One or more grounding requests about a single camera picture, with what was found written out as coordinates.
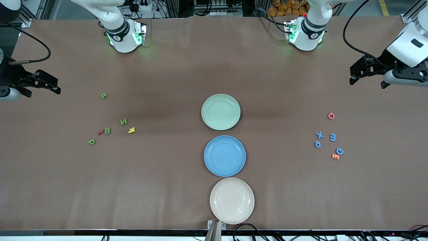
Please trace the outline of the white power strip with plugs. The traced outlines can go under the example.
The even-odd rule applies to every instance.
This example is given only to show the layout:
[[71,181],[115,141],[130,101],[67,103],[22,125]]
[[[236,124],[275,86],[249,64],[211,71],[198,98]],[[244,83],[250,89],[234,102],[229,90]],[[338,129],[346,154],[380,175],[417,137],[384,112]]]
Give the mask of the white power strip with plugs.
[[151,12],[153,4],[148,0],[127,0],[131,12]]

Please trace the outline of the light green plate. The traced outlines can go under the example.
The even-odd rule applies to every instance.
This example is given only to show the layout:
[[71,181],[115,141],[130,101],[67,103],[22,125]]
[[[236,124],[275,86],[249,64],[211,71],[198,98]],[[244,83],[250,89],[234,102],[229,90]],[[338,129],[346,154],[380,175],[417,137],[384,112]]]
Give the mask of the light green plate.
[[203,103],[203,122],[213,130],[229,130],[240,120],[241,107],[238,101],[227,94],[215,94]]

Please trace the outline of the blue plate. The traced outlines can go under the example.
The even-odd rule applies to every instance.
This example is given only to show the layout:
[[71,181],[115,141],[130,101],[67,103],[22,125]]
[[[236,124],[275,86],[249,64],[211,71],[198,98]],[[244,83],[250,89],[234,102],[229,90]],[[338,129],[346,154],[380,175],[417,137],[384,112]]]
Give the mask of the blue plate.
[[246,150],[237,138],[222,135],[208,142],[203,157],[205,166],[211,173],[219,177],[231,177],[244,168]]

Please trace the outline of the beige plate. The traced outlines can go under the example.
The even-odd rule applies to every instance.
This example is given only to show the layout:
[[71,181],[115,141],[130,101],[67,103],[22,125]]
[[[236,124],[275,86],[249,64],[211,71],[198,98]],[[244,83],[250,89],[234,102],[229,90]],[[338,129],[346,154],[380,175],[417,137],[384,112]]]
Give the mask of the beige plate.
[[236,225],[251,216],[255,207],[255,196],[245,181],[228,177],[214,185],[210,194],[210,207],[219,221]]

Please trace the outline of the pile of orange objects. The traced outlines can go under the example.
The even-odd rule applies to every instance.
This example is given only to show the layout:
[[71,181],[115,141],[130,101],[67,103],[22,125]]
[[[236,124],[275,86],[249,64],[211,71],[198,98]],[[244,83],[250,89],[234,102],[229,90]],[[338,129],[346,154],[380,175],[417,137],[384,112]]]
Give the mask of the pile of orange objects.
[[267,17],[281,17],[287,15],[306,16],[310,4],[306,0],[270,0],[266,11]]

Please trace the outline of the aluminium frame profile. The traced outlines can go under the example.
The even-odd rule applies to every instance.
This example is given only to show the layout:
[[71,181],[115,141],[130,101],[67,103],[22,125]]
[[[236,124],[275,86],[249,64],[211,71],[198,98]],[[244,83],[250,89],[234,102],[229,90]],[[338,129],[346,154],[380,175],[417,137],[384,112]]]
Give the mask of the aluminium frame profile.
[[422,11],[422,9],[427,6],[428,0],[415,0],[415,2],[410,6],[410,8],[401,14],[401,19],[403,23],[410,23],[415,20],[418,14]]
[[21,27],[29,28],[33,19],[43,19],[49,0],[21,0]]

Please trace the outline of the metal bracket at table edge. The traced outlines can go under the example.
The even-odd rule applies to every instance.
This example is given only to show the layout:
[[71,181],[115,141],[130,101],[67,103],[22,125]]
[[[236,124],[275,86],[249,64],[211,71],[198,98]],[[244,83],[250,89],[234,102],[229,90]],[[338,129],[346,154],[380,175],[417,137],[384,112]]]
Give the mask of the metal bracket at table edge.
[[223,230],[226,230],[226,223],[219,220],[209,220],[208,232],[204,241],[222,241]]

